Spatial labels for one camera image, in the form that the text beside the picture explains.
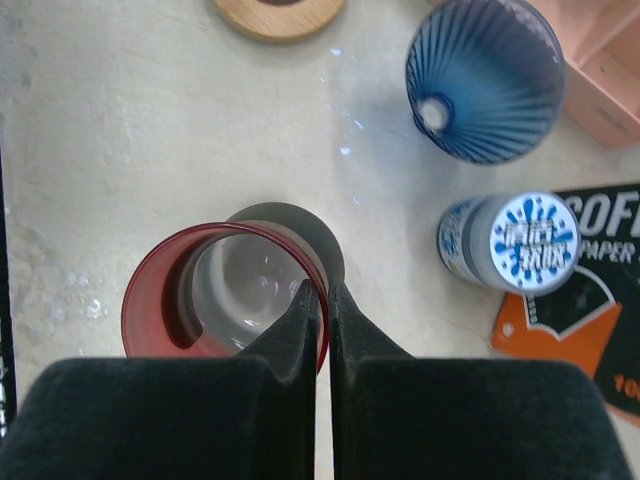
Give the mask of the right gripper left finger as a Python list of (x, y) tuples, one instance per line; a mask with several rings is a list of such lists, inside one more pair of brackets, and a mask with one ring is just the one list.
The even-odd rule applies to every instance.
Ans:
[(310, 479), (319, 298), (228, 358), (75, 358), (30, 388), (5, 479)]

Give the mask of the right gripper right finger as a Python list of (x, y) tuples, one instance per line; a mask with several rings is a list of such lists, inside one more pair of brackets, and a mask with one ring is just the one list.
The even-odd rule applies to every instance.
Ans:
[(556, 361), (416, 358), (329, 293), (338, 479), (628, 479), (594, 383)]

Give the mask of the blue glass dripper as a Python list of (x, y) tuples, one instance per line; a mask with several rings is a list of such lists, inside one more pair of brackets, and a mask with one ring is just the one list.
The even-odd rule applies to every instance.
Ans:
[(567, 67), (527, 1), (446, 1), (416, 31), (405, 85), (417, 129), (445, 153), (496, 165), (533, 151), (562, 110)]

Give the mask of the orange coffee filter box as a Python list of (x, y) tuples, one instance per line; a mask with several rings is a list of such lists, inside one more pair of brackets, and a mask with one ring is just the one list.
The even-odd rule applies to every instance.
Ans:
[(542, 297), (505, 297), (490, 344), (524, 359), (571, 362), (605, 402), (639, 422), (639, 186), (564, 190), (582, 234), (571, 278)]

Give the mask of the small blue white jar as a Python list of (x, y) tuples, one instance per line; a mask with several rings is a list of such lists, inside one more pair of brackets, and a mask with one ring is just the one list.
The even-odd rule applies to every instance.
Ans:
[(438, 252), (455, 276), (519, 295), (563, 285), (578, 260), (581, 232), (573, 211), (545, 191), (474, 197), (441, 217)]

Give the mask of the pink plastic desk organizer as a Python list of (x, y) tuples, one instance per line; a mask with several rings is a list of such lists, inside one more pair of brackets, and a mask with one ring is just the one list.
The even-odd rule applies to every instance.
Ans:
[(639, 2), (533, 1), (568, 65), (564, 114), (608, 149), (639, 144)]

